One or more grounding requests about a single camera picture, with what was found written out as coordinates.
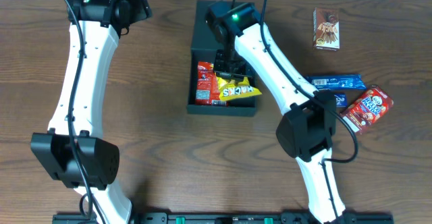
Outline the brown Pocky box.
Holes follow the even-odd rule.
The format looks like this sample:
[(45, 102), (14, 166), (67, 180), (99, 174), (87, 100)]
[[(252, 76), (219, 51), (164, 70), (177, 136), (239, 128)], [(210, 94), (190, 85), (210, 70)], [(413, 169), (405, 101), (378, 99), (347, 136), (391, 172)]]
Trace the brown Pocky box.
[(340, 18), (336, 9), (316, 7), (313, 12), (313, 46), (315, 49), (340, 49)]

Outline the dark green box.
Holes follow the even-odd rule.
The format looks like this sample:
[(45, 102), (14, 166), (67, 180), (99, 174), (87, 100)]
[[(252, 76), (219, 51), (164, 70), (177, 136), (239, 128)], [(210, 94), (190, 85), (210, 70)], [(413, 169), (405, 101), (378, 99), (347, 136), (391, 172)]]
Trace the dark green box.
[(196, 2), (194, 30), (190, 47), (191, 66), (188, 104), (186, 106), (187, 112), (196, 115), (253, 117), (257, 112), (257, 98), (255, 96), (229, 101), (226, 106), (223, 106), (221, 103), (216, 103), (216, 105), (198, 105), (195, 102), (198, 83), (198, 63), (200, 61), (214, 63), (218, 50), (222, 50), (223, 48), (223, 45), (216, 41), (214, 34), (205, 22), (208, 6), (213, 3), (212, 0), (198, 0)]

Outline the yellow Hacks candy bag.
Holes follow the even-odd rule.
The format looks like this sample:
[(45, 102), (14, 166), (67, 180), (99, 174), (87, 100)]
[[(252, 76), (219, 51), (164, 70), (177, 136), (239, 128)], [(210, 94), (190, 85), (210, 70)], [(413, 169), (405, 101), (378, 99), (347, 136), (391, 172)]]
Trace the yellow Hacks candy bag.
[(262, 95), (258, 88), (250, 85), (249, 79), (244, 77), (242, 81), (234, 79), (226, 80), (217, 77), (219, 99), (221, 101), (232, 101)]

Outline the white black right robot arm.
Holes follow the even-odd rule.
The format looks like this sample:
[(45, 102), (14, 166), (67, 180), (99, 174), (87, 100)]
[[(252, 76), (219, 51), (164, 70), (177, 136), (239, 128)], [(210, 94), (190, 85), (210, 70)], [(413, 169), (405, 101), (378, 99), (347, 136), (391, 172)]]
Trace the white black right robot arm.
[(331, 157), (335, 133), (335, 97), (305, 80), (275, 44), (252, 3), (230, 7), (217, 1), (207, 8), (205, 22), (223, 45), (215, 73), (243, 80), (251, 67), (275, 99), (282, 119), (276, 136), (300, 167), (308, 208), (319, 223), (342, 221), (346, 209), (335, 183)]

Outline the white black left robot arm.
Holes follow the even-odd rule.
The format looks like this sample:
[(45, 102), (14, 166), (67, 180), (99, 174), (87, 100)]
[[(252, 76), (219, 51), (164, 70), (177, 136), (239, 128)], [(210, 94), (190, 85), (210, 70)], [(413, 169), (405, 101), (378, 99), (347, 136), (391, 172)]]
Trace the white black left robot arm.
[(77, 215), (60, 223), (129, 223), (132, 202), (117, 180), (119, 148), (103, 138), (103, 101), (119, 40), (150, 18), (147, 0), (65, 0), (70, 51), (58, 104), (30, 148), (51, 179), (79, 195)]

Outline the red Hacks candy bag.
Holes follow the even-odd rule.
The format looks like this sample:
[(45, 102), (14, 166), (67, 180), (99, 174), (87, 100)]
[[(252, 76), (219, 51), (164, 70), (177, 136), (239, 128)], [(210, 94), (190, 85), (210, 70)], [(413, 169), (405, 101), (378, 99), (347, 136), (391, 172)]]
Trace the red Hacks candy bag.
[(197, 66), (196, 105), (226, 107), (227, 103), (220, 99), (217, 76), (213, 64), (199, 61)]

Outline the red Hello Panda box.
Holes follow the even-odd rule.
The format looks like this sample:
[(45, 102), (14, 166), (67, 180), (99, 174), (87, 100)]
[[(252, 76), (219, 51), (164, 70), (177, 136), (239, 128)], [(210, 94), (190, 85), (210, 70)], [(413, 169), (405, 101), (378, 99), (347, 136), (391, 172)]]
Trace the red Hello Panda box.
[(356, 134), (367, 131), (394, 105), (394, 100), (377, 85), (363, 92), (344, 112), (342, 119)]

